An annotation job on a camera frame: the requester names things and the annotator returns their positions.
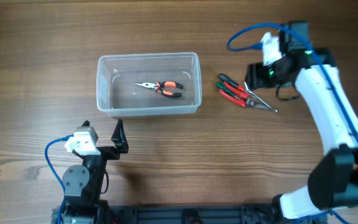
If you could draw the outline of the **orange black needle-nose pliers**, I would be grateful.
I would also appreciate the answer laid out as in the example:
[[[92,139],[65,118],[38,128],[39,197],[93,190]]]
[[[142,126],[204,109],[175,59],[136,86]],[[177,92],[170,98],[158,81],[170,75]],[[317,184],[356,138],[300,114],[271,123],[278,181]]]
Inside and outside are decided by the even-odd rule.
[[[181,93],[167,91],[167,90],[165,90],[165,88],[177,88],[177,89],[181,89],[181,90],[183,89],[182,84],[179,84],[177,82],[172,82],[172,81],[156,82],[156,83],[143,82],[143,83],[135,83],[135,85],[142,86],[142,87],[148,88],[148,89],[152,89],[157,94],[165,96],[167,98],[179,98],[179,97],[181,97]]]

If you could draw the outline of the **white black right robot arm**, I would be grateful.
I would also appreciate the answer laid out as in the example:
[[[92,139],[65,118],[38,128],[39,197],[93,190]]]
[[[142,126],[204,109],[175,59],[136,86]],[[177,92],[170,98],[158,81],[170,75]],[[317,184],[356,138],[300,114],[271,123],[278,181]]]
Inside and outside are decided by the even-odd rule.
[[[324,150],[307,184],[276,198],[277,221],[302,222],[358,207],[358,118],[332,53],[312,46],[305,21],[268,23],[266,28],[278,34],[267,32],[253,45],[262,51],[263,61],[248,66],[246,87],[293,86],[308,105]]]

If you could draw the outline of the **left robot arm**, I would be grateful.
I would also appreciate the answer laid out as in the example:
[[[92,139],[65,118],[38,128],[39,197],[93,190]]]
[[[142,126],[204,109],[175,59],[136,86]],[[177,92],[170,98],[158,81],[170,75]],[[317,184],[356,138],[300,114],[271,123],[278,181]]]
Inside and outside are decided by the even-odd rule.
[[[109,176],[107,161],[119,160],[128,153],[129,146],[124,126],[118,120],[111,136],[112,146],[97,146],[98,135],[86,120],[72,135],[53,140],[45,148],[45,158],[52,173],[63,189],[63,201],[52,210],[51,223],[119,223],[119,217],[108,202],[101,199],[107,192]],[[82,164],[70,166],[59,177],[48,158],[48,149],[57,142],[64,142],[68,152],[82,160]]]

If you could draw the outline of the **black red handled screwdriver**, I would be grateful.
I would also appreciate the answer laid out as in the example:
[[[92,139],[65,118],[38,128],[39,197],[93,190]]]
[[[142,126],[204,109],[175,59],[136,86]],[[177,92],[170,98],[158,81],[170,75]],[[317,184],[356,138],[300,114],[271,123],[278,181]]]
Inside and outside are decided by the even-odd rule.
[[[232,80],[229,76],[220,73],[218,77],[221,81],[228,83],[230,86],[234,87],[235,89],[238,89],[240,91],[245,91],[244,87],[240,86],[240,84]]]

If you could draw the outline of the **clear plastic container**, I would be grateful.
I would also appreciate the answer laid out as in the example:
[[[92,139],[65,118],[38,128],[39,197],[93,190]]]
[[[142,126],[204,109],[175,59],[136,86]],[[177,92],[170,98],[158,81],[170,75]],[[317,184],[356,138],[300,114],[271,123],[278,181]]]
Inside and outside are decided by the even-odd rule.
[[[105,55],[98,61],[96,100],[110,117],[195,113],[202,102],[194,52]]]

